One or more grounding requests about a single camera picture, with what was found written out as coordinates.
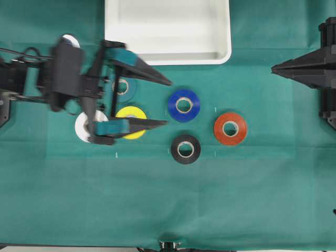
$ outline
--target white tray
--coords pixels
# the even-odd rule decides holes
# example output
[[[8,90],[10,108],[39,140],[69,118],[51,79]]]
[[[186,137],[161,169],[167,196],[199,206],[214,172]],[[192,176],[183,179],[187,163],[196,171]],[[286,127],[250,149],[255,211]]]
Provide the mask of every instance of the white tray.
[[[222,64],[231,56],[228,0],[105,0],[105,39],[150,65]]]

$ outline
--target cable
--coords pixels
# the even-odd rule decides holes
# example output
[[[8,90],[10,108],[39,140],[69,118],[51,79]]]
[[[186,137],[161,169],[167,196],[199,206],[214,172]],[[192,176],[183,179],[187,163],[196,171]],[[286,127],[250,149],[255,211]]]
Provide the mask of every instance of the cable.
[[[31,58],[31,59],[52,59],[52,57],[28,55],[28,54],[24,54],[23,52],[9,50],[5,48],[0,48],[0,51],[4,51],[5,53],[9,53],[9,54],[17,54],[25,58]]]
[[[27,54],[27,52],[29,52],[29,51],[34,51],[37,56],[41,56],[40,51],[38,49],[36,49],[35,47],[32,47],[32,46],[26,48],[22,53]]]

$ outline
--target yellow tape roll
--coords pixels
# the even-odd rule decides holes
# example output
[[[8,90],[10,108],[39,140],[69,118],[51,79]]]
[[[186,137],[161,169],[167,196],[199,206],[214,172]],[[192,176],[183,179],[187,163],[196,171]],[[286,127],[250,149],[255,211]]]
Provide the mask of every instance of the yellow tape roll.
[[[127,106],[122,108],[121,110],[118,111],[118,113],[115,115],[116,117],[135,117],[135,118],[139,118],[139,119],[147,119],[146,114],[139,108],[134,107],[134,106]],[[142,131],[138,131],[136,133],[133,134],[129,134],[124,136],[123,138],[125,139],[138,139],[140,138],[142,135],[145,134],[145,130]]]

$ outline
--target blue tape roll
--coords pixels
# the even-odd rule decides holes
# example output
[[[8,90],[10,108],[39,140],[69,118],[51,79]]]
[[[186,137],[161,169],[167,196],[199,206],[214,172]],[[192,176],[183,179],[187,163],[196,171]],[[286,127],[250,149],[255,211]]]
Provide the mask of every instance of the blue tape roll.
[[[183,112],[177,108],[180,100],[186,100],[191,103],[191,108]],[[190,90],[181,89],[173,93],[168,101],[168,112],[170,116],[178,122],[189,122],[193,120],[199,113],[201,104],[197,95]]]
[[[114,90],[114,75],[110,75],[110,80],[111,80],[112,91],[113,91]],[[137,81],[135,79],[120,77],[119,85],[120,83],[125,82],[125,81],[127,82],[128,89],[123,94],[118,93],[118,102],[127,102],[131,100],[134,97],[135,92],[137,90],[136,88]]]

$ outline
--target robotic arm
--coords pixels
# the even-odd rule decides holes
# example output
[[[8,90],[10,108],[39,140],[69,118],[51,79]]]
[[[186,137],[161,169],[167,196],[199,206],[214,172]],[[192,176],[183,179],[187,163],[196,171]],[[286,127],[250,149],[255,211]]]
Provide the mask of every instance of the robotic arm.
[[[91,68],[83,75],[80,69],[84,51],[71,35],[63,35],[59,39],[58,44],[51,49],[50,57],[41,56],[35,48],[28,48],[23,53],[3,48],[0,50],[20,55],[10,63],[0,59],[0,127],[9,120],[11,101],[47,103],[54,112],[65,109],[69,100],[79,101],[88,117],[89,142],[96,144],[112,145],[116,138],[166,124],[166,121],[115,117],[120,77],[143,79],[167,86],[172,84],[136,54],[126,50],[124,43],[103,40]],[[37,56],[25,54],[28,50],[34,50]],[[37,60],[28,61],[28,57]],[[100,83],[103,82],[104,64],[114,69],[115,87],[109,121],[95,122],[97,100],[103,96]],[[41,96],[24,95],[28,67],[39,69],[36,87]]]

